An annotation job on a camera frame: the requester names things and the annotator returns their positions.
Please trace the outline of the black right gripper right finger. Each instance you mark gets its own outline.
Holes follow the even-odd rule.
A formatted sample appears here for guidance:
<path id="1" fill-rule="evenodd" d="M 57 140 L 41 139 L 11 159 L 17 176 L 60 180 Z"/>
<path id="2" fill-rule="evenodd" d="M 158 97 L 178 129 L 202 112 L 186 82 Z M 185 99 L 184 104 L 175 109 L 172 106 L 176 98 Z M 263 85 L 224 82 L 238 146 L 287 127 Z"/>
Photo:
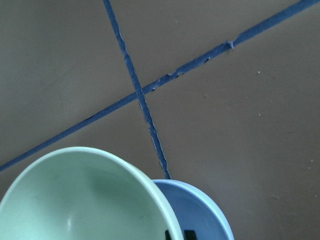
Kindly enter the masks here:
<path id="1" fill-rule="evenodd" d="M 195 230 L 185 229 L 184 230 L 184 239 L 185 240 L 198 240 Z"/>

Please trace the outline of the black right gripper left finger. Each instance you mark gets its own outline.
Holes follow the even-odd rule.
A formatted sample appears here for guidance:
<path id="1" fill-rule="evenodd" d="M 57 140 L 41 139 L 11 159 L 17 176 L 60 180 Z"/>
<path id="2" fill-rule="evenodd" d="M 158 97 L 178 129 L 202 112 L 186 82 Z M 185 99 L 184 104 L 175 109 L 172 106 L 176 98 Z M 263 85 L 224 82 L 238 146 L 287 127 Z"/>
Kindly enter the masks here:
<path id="1" fill-rule="evenodd" d="M 168 230 L 165 231 L 165 240 L 172 240 L 170 232 Z"/>

